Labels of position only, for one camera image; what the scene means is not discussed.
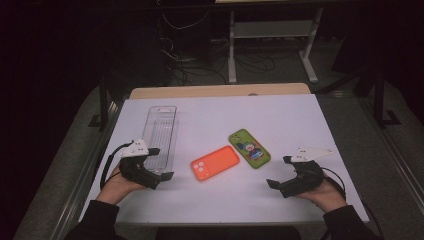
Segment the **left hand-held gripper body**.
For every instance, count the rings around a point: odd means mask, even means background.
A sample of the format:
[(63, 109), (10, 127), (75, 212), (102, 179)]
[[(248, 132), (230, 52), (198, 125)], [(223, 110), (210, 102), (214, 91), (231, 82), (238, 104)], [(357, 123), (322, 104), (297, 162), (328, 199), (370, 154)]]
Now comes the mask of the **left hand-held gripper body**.
[(144, 140), (137, 139), (125, 147), (120, 154), (119, 169), (121, 175), (131, 182), (156, 189), (159, 185), (159, 175), (145, 168), (148, 157), (148, 147)]

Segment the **black metal stand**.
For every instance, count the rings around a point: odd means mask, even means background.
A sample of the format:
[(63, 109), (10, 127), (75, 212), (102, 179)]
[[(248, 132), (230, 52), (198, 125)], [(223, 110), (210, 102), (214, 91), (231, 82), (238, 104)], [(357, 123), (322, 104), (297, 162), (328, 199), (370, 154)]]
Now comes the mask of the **black metal stand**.
[(400, 125), (401, 122), (392, 110), (384, 109), (385, 80), (381, 67), (376, 69), (374, 85), (373, 118), (380, 128), (385, 129), (390, 125)]
[(99, 131), (103, 131), (109, 121), (109, 99), (105, 77), (102, 77), (99, 85), (99, 108), (99, 113), (92, 116), (89, 127), (97, 127)]

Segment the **orange phone case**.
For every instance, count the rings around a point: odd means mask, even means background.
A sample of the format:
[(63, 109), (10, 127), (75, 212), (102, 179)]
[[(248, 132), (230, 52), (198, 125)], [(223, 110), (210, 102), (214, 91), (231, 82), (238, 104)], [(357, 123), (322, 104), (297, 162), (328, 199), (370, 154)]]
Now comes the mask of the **orange phone case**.
[(224, 146), (191, 162), (191, 170), (198, 181), (205, 181), (240, 162), (231, 146)]

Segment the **clear plastic ribbed rack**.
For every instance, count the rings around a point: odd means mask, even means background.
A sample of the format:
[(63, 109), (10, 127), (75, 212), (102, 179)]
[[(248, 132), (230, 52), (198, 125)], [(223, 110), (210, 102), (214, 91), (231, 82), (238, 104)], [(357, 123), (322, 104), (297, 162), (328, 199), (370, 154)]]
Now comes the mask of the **clear plastic ribbed rack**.
[(147, 158), (147, 170), (156, 174), (172, 170), (177, 130), (176, 106), (153, 106), (149, 109), (142, 139), (148, 148), (158, 148), (159, 154)]

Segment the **green cartoon phone case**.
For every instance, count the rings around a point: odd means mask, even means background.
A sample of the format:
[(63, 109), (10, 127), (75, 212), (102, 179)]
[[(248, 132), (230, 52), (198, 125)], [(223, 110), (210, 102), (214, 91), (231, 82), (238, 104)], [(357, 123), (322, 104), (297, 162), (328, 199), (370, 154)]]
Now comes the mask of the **green cartoon phone case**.
[(271, 160), (271, 154), (246, 129), (230, 134), (228, 141), (253, 169), (259, 169)]

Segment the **person's right hand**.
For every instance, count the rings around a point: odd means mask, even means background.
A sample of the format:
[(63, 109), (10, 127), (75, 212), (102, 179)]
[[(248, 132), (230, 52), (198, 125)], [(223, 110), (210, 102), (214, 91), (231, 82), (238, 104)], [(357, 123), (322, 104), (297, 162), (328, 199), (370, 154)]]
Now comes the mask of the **person's right hand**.
[(347, 205), (342, 195), (326, 180), (324, 180), (318, 188), (298, 194), (297, 198), (310, 201), (324, 213), (334, 211)]

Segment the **person's left hand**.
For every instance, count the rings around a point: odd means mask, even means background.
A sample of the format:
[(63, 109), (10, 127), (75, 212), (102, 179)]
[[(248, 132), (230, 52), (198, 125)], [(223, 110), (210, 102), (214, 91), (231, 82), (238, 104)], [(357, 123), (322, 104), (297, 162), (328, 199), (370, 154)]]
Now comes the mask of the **person's left hand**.
[(119, 166), (116, 166), (95, 200), (110, 205), (117, 205), (130, 193), (142, 189), (144, 189), (143, 185), (124, 178), (120, 173)]

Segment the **white metal desk frame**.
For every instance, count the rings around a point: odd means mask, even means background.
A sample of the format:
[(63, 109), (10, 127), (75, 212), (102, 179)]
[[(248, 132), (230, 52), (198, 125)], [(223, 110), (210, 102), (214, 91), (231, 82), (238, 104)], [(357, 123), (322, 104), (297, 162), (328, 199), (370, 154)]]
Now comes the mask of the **white metal desk frame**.
[(320, 25), (323, 8), (318, 8), (312, 20), (283, 20), (283, 21), (253, 21), (238, 22), (235, 20), (235, 12), (230, 12), (229, 20), (229, 56), (228, 77), (230, 84), (237, 83), (234, 42), (236, 39), (252, 38), (294, 38), (306, 37), (305, 47), (299, 51), (302, 66), (311, 83), (317, 83), (318, 77), (310, 62), (309, 55), (312, 50), (315, 37)]

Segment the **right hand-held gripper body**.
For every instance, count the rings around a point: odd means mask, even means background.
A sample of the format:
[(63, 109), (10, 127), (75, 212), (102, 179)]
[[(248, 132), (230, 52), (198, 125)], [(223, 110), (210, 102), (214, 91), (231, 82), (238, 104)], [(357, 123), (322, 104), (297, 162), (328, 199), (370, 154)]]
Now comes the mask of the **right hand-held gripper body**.
[(296, 177), (281, 184), (282, 195), (288, 198), (319, 187), (324, 179), (324, 173), (316, 160), (332, 153), (330, 149), (299, 147), (292, 156), (293, 164), (289, 164), (294, 167)]

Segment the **grey metal floor rail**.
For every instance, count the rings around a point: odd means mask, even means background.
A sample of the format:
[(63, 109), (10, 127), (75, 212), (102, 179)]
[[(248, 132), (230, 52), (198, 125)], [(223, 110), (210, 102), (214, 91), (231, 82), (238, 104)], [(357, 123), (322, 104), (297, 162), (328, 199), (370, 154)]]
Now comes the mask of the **grey metal floor rail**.
[(86, 101), (76, 115), (51, 165), (60, 201), (47, 240), (63, 240), (84, 211), (98, 165), (119, 116), (114, 102), (101, 107)]
[(377, 135), (383, 142), (383, 145), (389, 152), (390, 158), (395, 166), (395, 169), (399, 173), (402, 181), (406, 185), (409, 193), (411, 194), (413, 200), (415, 201), (420, 212), (424, 215), (424, 188), (421, 186), (416, 176), (412, 172), (411, 168), (408, 166), (405, 158), (401, 154), (398, 147), (395, 145), (394, 141), (391, 139), (389, 134), (386, 131), (384, 124), (379, 123), (372, 114), (372, 106), (364, 99), (358, 100), (359, 105), (364, 111), (364, 114), (367, 116), (371, 125), (375, 129)]

